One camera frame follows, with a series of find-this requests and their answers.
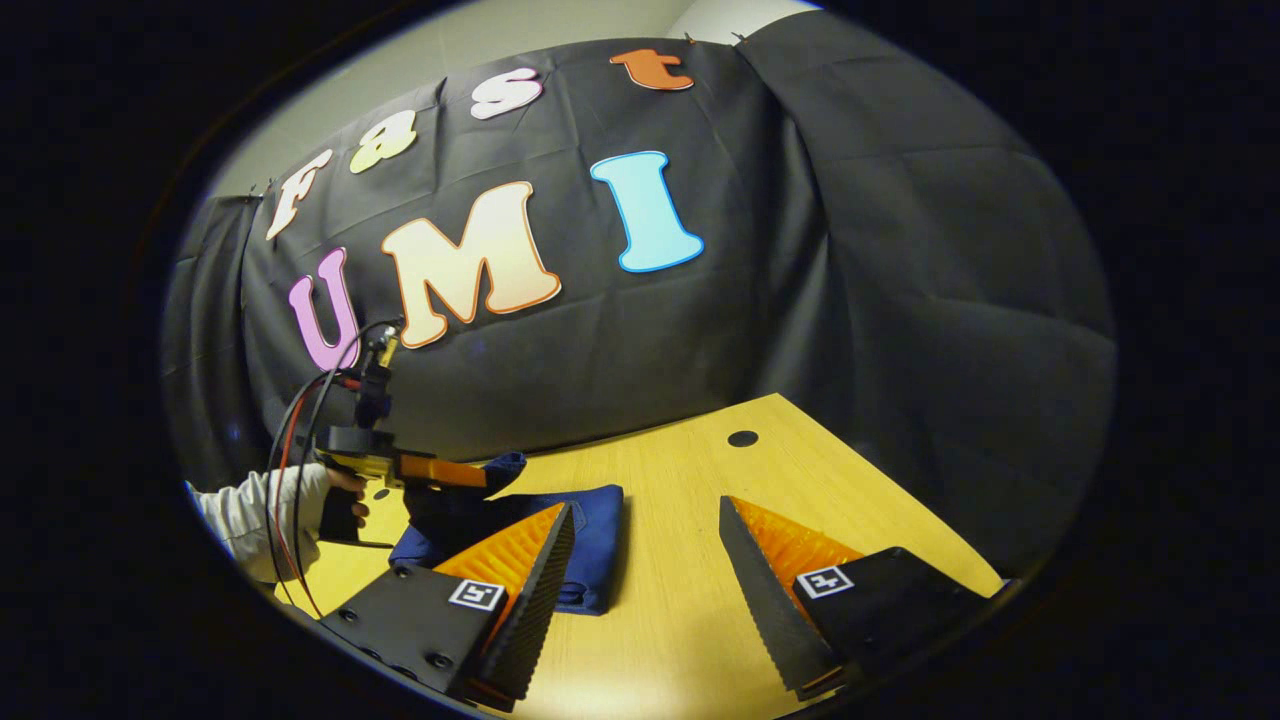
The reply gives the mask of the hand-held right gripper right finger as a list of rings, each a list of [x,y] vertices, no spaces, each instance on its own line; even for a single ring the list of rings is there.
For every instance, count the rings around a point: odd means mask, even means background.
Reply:
[[[718,528],[765,651],[799,700],[882,683],[995,602],[901,546],[860,553],[733,496],[719,501]]]

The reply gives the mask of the black backdrop cloth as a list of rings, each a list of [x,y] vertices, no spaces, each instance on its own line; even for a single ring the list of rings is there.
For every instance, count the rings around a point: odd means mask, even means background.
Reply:
[[[1004,575],[1059,542],[1116,384],[1105,277],[1044,161],[826,12],[457,70],[178,252],[159,379],[186,475],[260,469],[297,387],[406,320],[389,430],[457,460],[782,395]]]

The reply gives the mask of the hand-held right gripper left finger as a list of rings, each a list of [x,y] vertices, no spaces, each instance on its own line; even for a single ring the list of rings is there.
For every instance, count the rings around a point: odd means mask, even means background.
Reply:
[[[575,544],[556,503],[436,569],[394,566],[320,625],[340,644],[460,702],[525,700]]]

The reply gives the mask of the blue denim jeans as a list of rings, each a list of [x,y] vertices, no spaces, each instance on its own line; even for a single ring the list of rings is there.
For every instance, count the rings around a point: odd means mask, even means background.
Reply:
[[[406,486],[408,525],[393,544],[389,566],[436,568],[499,530],[563,503],[572,512],[575,543],[556,609],[589,616],[605,614],[625,510],[622,488],[608,484],[585,491],[499,496],[526,466],[527,459],[521,452],[503,454],[484,464],[488,491]]]

